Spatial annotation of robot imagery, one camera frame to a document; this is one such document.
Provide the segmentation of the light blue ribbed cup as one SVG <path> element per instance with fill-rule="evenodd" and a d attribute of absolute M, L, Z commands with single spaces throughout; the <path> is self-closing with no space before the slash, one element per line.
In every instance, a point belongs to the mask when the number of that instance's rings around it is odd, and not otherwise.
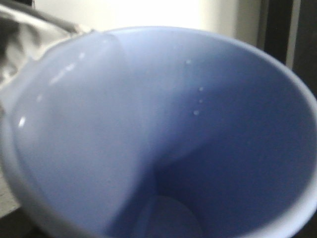
<path fill-rule="evenodd" d="M 55 238 L 290 238 L 317 209 L 317 102 L 243 42 L 94 32 L 0 91 L 9 186 Z"/>

